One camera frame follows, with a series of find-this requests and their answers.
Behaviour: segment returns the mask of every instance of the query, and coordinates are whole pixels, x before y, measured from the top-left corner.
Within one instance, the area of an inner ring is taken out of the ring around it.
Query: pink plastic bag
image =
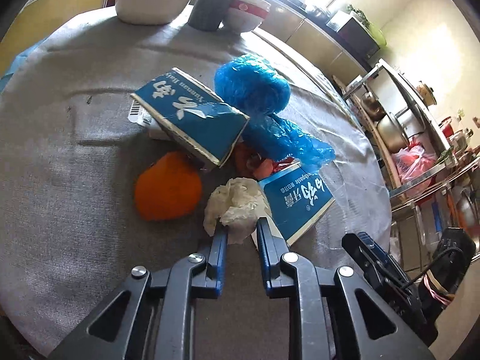
[[[414,146],[411,149],[401,149],[397,154],[392,154],[393,161],[397,166],[398,175],[402,184],[408,183],[414,178],[420,176],[429,170],[436,161],[435,154],[428,154],[425,149],[420,146]],[[406,195],[413,197],[421,194],[428,188],[431,180],[426,180],[416,187],[408,190]]]

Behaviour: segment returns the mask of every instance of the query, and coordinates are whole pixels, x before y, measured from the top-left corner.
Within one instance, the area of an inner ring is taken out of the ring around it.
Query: white barcode label
[[[148,136],[152,139],[170,140],[152,115],[140,103],[133,100],[128,114],[128,120],[148,128]]]

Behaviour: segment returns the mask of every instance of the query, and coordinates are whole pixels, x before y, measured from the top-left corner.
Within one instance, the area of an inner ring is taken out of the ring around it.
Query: gray tablecloth
[[[114,8],[79,15],[1,95],[0,304],[43,354],[133,266],[157,270],[195,251],[208,196],[235,176],[231,166],[203,175],[202,201],[187,217],[147,223],[136,214],[135,180],[175,145],[129,123],[129,93],[173,66],[213,87],[215,70],[234,57],[269,59],[292,86],[281,116],[337,153],[321,169],[336,201],[293,249],[330,268],[350,263],[340,246],[346,232],[365,230],[388,245],[387,189],[368,140],[339,103],[255,34],[200,32],[185,25],[187,13],[160,27],[121,23]],[[196,358],[286,359],[287,309],[263,292],[251,239],[229,246],[222,297],[198,302]]]

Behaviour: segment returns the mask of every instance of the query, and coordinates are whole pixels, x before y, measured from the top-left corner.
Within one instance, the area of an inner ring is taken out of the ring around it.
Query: white container
[[[115,0],[121,21],[130,24],[167,24],[173,21],[190,0]]]
[[[233,0],[223,24],[236,33],[253,31],[267,17],[270,6],[265,0]]]

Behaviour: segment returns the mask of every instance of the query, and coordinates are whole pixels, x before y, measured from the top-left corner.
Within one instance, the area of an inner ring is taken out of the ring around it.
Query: blue box
[[[322,178],[304,171],[299,163],[259,181],[259,185],[272,219],[289,246],[335,201]]]
[[[229,158],[249,117],[176,67],[131,94],[165,132],[207,169]]]

